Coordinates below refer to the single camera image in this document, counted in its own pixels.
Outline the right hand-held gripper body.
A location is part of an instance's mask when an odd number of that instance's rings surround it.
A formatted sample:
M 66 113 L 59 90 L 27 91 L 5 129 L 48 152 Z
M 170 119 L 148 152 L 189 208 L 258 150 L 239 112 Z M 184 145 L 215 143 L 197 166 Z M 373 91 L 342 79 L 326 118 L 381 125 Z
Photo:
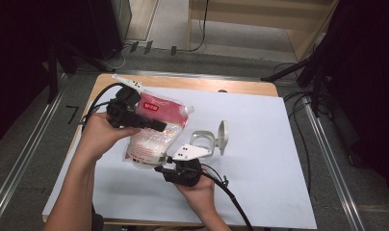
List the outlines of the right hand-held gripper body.
M 212 152 L 206 148 L 190 144 L 182 145 L 171 157 L 175 169 L 165 169 L 165 180 L 186 187 L 196 185 L 202 175 L 200 158 L 211 155 Z

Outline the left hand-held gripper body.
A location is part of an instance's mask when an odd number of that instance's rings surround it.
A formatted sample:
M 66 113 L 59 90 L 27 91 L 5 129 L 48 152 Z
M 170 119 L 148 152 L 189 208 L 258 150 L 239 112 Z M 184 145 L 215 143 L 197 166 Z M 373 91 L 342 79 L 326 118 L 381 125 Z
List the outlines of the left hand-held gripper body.
M 108 121 L 113 127 L 143 128 L 143 117 L 136 113 L 136 105 L 142 99 L 142 84 L 117 74 L 112 77 L 121 84 L 121 89 L 107 105 Z

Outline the red and white refill pouch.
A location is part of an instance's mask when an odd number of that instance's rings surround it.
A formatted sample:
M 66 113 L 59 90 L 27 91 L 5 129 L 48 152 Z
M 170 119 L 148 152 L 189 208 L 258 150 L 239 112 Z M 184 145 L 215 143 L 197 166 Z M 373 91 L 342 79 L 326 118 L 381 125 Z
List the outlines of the red and white refill pouch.
M 124 160 L 139 168 L 155 168 L 166 162 L 167 151 L 185 128 L 194 106 L 185 106 L 180 101 L 156 95 L 149 91 L 141 94 L 137 113 L 166 124 L 163 131 L 144 128 L 130 137 Z

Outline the clear container with flip lid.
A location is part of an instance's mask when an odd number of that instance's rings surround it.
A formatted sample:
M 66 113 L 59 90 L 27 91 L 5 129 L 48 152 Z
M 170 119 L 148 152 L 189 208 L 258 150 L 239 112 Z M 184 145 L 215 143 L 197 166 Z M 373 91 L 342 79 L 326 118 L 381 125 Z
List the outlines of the clear container with flip lid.
M 226 120 L 222 120 L 216 135 L 213 132 L 206 130 L 194 131 L 191 135 L 190 145 L 207 149 L 209 155 L 201 157 L 200 162 L 203 164 L 210 164 L 216 148 L 220 151 L 222 156 L 224 155 L 225 147 L 227 146 L 228 141 L 228 122 Z

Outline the person's right hand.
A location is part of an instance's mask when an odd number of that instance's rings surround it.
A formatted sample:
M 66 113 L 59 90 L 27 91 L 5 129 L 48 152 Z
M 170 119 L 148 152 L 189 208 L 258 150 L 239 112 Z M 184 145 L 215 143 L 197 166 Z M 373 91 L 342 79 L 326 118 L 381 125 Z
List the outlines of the person's right hand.
M 186 198 L 189 206 L 206 223 L 218 216 L 214 202 L 215 183 L 201 176 L 196 185 L 192 187 L 175 184 L 176 189 Z

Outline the person's left hand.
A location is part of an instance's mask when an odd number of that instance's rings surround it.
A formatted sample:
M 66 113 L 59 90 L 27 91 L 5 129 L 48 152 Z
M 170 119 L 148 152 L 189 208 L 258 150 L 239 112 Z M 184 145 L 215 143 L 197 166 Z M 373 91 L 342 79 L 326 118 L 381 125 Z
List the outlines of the person's left hand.
M 115 128 L 106 113 L 93 114 L 85 126 L 75 152 L 78 162 L 94 163 L 110 150 L 117 141 L 136 135 L 140 128 Z

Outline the wooden table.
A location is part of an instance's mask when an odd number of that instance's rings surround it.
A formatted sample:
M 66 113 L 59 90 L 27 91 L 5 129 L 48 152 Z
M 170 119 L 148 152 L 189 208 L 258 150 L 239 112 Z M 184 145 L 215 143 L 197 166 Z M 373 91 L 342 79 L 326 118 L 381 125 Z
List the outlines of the wooden table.
M 172 77 L 139 77 L 136 81 L 150 87 L 177 88 L 186 90 L 215 90 L 220 87 L 227 87 L 238 93 L 255 93 L 259 95 L 276 96 L 277 90 L 269 83 L 253 83 L 240 81 L 203 80 Z

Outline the black metal stand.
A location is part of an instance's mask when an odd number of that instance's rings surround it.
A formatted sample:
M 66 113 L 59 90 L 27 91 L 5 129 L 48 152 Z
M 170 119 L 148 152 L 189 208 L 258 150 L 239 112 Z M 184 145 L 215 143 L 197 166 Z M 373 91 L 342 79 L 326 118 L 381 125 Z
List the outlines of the black metal stand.
M 77 70 L 77 65 L 73 60 L 73 56 L 77 56 L 96 67 L 100 71 L 104 72 L 114 72 L 114 69 L 101 64 L 99 61 L 88 56 L 82 50 L 76 48 L 74 45 L 68 42 L 56 42 L 51 45 L 48 49 L 48 85 L 49 85 L 49 97 L 47 103 L 50 104 L 58 95 L 58 72 L 57 64 L 60 64 L 65 73 L 74 74 Z

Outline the black computer tower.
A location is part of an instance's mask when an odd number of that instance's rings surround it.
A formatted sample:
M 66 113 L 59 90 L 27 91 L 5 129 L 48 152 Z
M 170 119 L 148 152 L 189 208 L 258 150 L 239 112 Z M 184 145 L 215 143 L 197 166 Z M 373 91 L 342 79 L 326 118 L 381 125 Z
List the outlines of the black computer tower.
M 129 0 L 89 0 L 97 57 L 112 58 L 124 45 L 132 19 Z

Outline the black curtain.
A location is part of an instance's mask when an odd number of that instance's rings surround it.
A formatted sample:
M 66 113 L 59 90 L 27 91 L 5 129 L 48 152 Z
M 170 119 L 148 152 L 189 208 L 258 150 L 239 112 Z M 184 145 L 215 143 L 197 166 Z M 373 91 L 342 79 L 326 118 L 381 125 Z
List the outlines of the black curtain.
M 329 28 L 328 89 L 355 133 L 349 148 L 389 190 L 389 0 L 340 0 Z
M 83 0 L 0 0 L 0 141 L 48 85 L 48 49 L 67 42 Z

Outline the light wooden shelf unit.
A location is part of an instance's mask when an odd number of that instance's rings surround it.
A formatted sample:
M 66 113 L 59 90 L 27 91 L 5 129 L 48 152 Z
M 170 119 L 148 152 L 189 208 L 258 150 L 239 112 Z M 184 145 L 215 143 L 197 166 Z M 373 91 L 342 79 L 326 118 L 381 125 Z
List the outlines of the light wooden shelf unit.
M 339 0 L 188 0 L 187 47 L 191 22 L 208 21 L 284 29 L 298 61 L 327 30 Z

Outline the black tripod stand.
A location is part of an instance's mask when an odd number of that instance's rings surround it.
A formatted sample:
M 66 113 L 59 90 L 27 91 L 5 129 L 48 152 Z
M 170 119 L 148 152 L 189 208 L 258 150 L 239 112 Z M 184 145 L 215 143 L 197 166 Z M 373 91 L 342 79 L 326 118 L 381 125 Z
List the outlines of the black tripod stand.
M 337 50 L 338 45 L 336 43 L 325 42 L 323 40 L 308 58 L 293 64 L 272 76 L 262 77 L 261 81 L 272 83 L 301 69 L 301 73 L 297 78 L 297 84 L 300 88 L 306 88 L 310 83 L 313 83 L 310 96 L 311 109 L 315 117 L 318 117 L 322 84 L 329 71 L 329 67 L 333 63 Z

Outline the metal floor rail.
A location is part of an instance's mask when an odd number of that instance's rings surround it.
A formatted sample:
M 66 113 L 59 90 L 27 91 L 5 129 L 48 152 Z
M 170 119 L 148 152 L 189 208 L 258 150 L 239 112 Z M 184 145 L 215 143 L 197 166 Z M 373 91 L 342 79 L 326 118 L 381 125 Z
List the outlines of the metal floor rail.
M 63 98 L 63 93 L 67 86 L 68 79 L 69 76 L 65 73 L 61 76 L 57 95 L 53 98 L 51 103 L 44 107 L 43 113 L 40 116 L 35 128 L 28 140 L 25 142 L 24 147 L 21 149 L 13 167 L 0 188 L 0 218 L 4 214 L 4 211 L 7 208 L 27 166 L 30 164 L 46 128 L 57 111 L 57 108 Z
M 304 110 L 307 113 L 310 124 L 316 136 L 319 147 L 323 153 L 324 161 L 329 171 L 334 188 L 338 194 L 340 203 L 350 225 L 351 231 L 366 231 L 363 220 L 360 216 L 356 203 L 350 193 L 350 189 L 345 181 L 341 169 L 335 159 L 333 150 L 329 144 L 321 120 L 315 116 L 311 107 L 311 100 L 305 96 L 303 98 Z

